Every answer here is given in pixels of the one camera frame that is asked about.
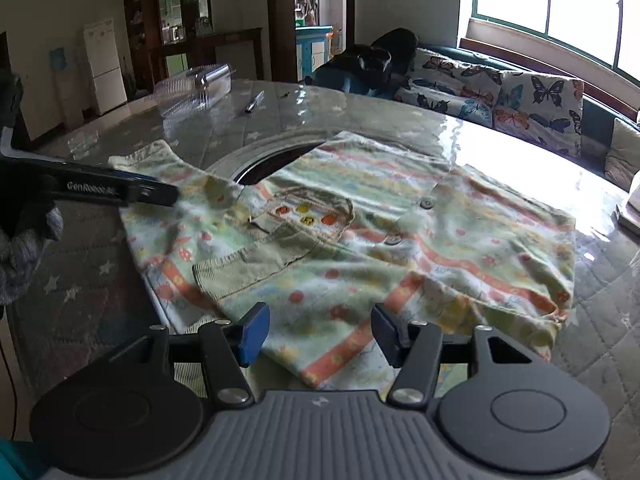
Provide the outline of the left hand grey glove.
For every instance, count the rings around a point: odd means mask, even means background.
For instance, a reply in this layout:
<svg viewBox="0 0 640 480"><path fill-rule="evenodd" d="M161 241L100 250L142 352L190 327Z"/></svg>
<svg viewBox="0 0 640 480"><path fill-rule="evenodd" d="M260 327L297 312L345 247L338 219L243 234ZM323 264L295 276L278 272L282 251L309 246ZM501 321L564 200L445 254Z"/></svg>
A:
<svg viewBox="0 0 640 480"><path fill-rule="evenodd" d="M44 250L61 239L64 222L58 207L28 214L26 221L1 223L1 305L13 304L32 282Z"/></svg>

